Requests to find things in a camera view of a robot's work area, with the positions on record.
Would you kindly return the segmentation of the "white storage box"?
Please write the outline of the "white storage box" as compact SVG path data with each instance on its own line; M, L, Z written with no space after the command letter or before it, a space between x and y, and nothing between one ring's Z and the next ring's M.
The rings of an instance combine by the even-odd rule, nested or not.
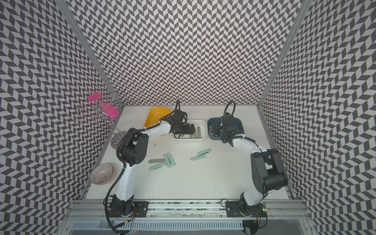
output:
M194 124L195 126L195 137L194 139L191 139L190 138L190 135L189 134L174 134L174 133L171 133L171 136L173 138L174 141L176 142L182 142L182 143L199 143L199 142L203 142L207 136L208 136L208 126L207 126L207 122L202 120L202 119L188 119L188 124ZM196 133L196 128L200 126L201 127L201 138L197 138L197 133Z

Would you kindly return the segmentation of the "yellow storage box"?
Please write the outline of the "yellow storage box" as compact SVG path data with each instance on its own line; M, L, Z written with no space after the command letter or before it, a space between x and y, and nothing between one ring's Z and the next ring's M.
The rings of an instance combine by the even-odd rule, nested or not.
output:
M151 127L151 129L148 129L146 131L146 134L149 136L150 140L153 140L170 132L171 125L168 122L162 121L162 123L160 123L160 119L170 113L171 110L167 107L151 108L144 124L144 128Z

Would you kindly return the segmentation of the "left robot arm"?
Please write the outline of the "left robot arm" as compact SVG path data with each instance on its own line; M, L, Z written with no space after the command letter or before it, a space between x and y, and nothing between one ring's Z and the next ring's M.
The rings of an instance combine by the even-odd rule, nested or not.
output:
M128 217L134 213L134 182L140 163L147 155L148 143L165 134L193 134L194 125L188 123L188 114L178 107L159 119L155 125L143 129L131 128L116 149L117 159L122 170L107 192L103 205L107 217Z

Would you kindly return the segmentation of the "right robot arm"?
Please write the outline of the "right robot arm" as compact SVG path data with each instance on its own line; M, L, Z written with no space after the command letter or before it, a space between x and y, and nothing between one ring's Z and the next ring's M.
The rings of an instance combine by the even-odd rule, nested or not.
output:
M248 191L240 195L239 207L244 216L254 216L270 192L288 185L281 153L275 148L261 147L246 136L236 126L234 116L228 112L224 112L221 124L214 124L212 130L221 137L224 144L229 144L250 158L253 184Z

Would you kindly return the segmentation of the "dark teal storage box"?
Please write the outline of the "dark teal storage box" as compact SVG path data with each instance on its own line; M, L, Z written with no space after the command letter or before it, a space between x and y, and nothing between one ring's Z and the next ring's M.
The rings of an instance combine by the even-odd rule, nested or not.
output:
M207 122L208 124L208 132L209 132L209 138L211 140L220 141L222 137L222 118L221 117L213 117L210 118ZM229 133L229 136L233 137L238 134L244 133L244 128L242 125L242 122L238 118L234 118L232 122L233 126L229 128L231 132Z

